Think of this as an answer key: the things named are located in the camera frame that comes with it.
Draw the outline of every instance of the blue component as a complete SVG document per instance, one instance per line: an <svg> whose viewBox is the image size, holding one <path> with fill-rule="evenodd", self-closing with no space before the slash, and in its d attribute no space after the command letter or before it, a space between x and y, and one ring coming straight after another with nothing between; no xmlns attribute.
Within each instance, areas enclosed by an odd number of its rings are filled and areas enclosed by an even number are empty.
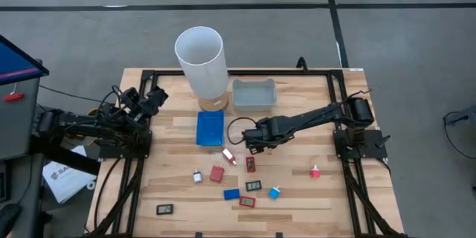
<svg viewBox="0 0 476 238"><path fill-rule="evenodd" d="M196 127L196 144L202 146L223 145L225 122L222 111L199 112Z"/></svg>
<svg viewBox="0 0 476 238"><path fill-rule="evenodd" d="M269 191L269 197L271 197L272 199L277 199L277 197L280 195L280 191L277 187L273 187L270 191Z"/></svg>
<svg viewBox="0 0 476 238"><path fill-rule="evenodd" d="M223 190L223 198L225 200L239 199L239 189Z"/></svg>

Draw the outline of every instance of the black metal frame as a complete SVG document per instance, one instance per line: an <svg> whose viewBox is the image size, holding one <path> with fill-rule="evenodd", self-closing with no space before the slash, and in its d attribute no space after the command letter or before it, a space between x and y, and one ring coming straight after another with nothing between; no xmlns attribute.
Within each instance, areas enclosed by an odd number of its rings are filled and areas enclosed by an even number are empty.
<svg viewBox="0 0 476 238"><path fill-rule="evenodd" d="M324 76L327 79L327 85L329 88L329 95L331 102L337 102L337 97L335 93L334 87L334 80L337 80L339 91L341 93L342 99L347 97L347 91L345 88L344 82L344 74L341 69L330 69L330 70L309 70L307 68L306 61L304 58L300 58L297 62L297 68L302 69L295 69L295 70L230 70L228 73L233 76L252 76L252 75L269 75L269 76ZM184 72L181 70L144 70L142 71L141 75L141 84L139 86L139 92L144 94L146 89L146 84L150 81L151 88L157 85L158 78L160 76L178 76L184 75ZM342 130L342 126L339 123L335 123L335 130ZM354 158L353 162L349 162L349 158L347 157L340 157L342 162L342 168L344 171L344 178L346 182L346 190L347 190L347 197L349 199L349 207L350 207L350 216L353 224L353 231L355 237L380 237L376 234L376 229L374 223L376 223L381 229L382 233L384 234L382 237L397 237L399 234L395 232L393 229L388 226L388 224L383 220L383 218L379 215L378 211L372 205L368 198L367 186L365 184L365 177L364 177L364 170L361 164L360 158ZM131 190L129 185L127 184L130 168L131 168L131 159L126 159L126 163L124 164L123 168L123 176L120 183L119 189L119 196L124 196L124 194L130 193ZM354 164L356 167L356 174L357 174L357 181L354 179L353 174L350 169L350 165ZM141 176L142 176L142 169L144 167L144 160L138 160L137 169L134 174L135 183L140 185ZM120 228L120 215L122 214L122 208L118 208L119 213L116 215L115 220L113 222L112 227L112 235L129 235L128 237L132 237L132 232L134 229L135 223L135 214L137 211L138 205L138 197L139 197L139 190L140 187L137 186L132 193L132 201L129 210L129 218L127 220L127 228L126 234L119 234ZM362 203L364 204L364 211L365 211L365 219L367 222L367 229L368 234L362 233L360 221L358 217L358 210L357 204L355 200L354 193L360 198Z"/></svg>

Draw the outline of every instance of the blue cube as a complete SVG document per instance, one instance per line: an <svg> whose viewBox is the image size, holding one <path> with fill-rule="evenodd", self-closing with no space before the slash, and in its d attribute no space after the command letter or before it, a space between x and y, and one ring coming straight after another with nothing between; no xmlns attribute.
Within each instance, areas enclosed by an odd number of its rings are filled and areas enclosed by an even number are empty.
<svg viewBox="0 0 476 238"><path fill-rule="evenodd" d="M269 197L271 197L272 199L277 199L277 197L280 195L280 190L279 190L279 187L273 187L270 191L269 191Z"/></svg>
<svg viewBox="0 0 476 238"><path fill-rule="evenodd" d="M223 190L223 198L225 200L239 199L239 189Z"/></svg>

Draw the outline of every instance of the small electronic component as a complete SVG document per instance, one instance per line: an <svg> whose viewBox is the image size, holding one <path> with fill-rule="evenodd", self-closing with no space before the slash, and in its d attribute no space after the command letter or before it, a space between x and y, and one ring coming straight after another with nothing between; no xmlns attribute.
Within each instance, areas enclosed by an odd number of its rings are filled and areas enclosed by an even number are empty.
<svg viewBox="0 0 476 238"><path fill-rule="evenodd" d="M250 156L246 158L246 171L248 173L256 171L256 164L254 163L254 157Z"/></svg>
<svg viewBox="0 0 476 238"><path fill-rule="evenodd" d="M318 166L315 165L315 166L311 169L311 177L317 179L317 178L320 177L320 176L321 176L321 171L318 169Z"/></svg>
<svg viewBox="0 0 476 238"><path fill-rule="evenodd" d="M216 182L221 182L223 179L223 173L225 169L221 166L213 166L211 168L210 172L210 180L211 181L216 181Z"/></svg>
<svg viewBox="0 0 476 238"><path fill-rule="evenodd" d="M254 208L255 203L256 203L256 199L252 197L241 196L239 198L239 205L242 205L242 206Z"/></svg>
<svg viewBox="0 0 476 238"><path fill-rule="evenodd" d="M225 200L238 199L239 189L223 190L223 198Z"/></svg>
<svg viewBox="0 0 476 238"><path fill-rule="evenodd" d="M222 151L223 155L230 162L230 164L237 164L235 157L231 154L229 149L224 148Z"/></svg>
<svg viewBox="0 0 476 238"><path fill-rule="evenodd" d="M271 197L272 199L277 199L277 197L280 195L280 187L279 186L276 186L276 187L273 187L270 191L269 191L269 197Z"/></svg>
<svg viewBox="0 0 476 238"><path fill-rule="evenodd" d="M173 204L168 204L168 205L158 205L157 206L157 215L165 215L173 213Z"/></svg>
<svg viewBox="0 0 476 238"><path fill-rule="evenodd" d="M199 183L202 181L203 181L202 174L198 170L195 170L195 173L193 174L193 182Z"/></svg>
<svg viewBox="0 0 476 238"><path fill-rule="evenodd" d="M246 182L246 191L261 190L261 181Z"/></svg>

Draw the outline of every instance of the red object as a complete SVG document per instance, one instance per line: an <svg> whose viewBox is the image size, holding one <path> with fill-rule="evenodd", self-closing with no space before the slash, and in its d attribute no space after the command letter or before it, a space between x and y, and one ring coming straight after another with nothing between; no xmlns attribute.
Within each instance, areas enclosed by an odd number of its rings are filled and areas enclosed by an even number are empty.
<svg viewBox="0 0 476 238"><path fill-rule="evenodd" d="M248 203L246 203L246 201L243 201L243 200L248 200L248 202L252 200L253 204L248 204ZM256 204L256 199L253 198L253 197L241 196L239 198L239 205L247 206L249 208L254 208L255 204Z"/></svg>
<svg viewBox="0 0 476 238"><path fill-rule="evenodd" d="M216 182L221 182L222 179L223 179L224 171L225 171L225 169L223 167L213 166L211 168L210 180L211 181L216 181Z"/></svg>
<svg viewBox="0 0 476 238"><path fill-rule="evenodd" d="M21 100L25 96L24 93L13 93L13 94L8 94L6 96L3 96L4 101L15 101L15 100Z"/></svg>
<svg viewBox="0 0 476 238"><path fill-rule="evenodd" d="M318 169L318 166L314 166L314 168L311 169L311 177L317 179L320 176L321 171Z"/></svg>
<svg viewBox="0 0 476 238"><path fill-rule="evenodd" d="M231 154L230 150L223 149L222 151L224 157L230 162L230 164L237 164L235 157Z"/></svg>
<svg viewBox="0 0 476 238"><path fill-rule="evenodd" d="M246 158L246 171L248 171L248 173L256 171L256 163L253 156Z"/></svg>

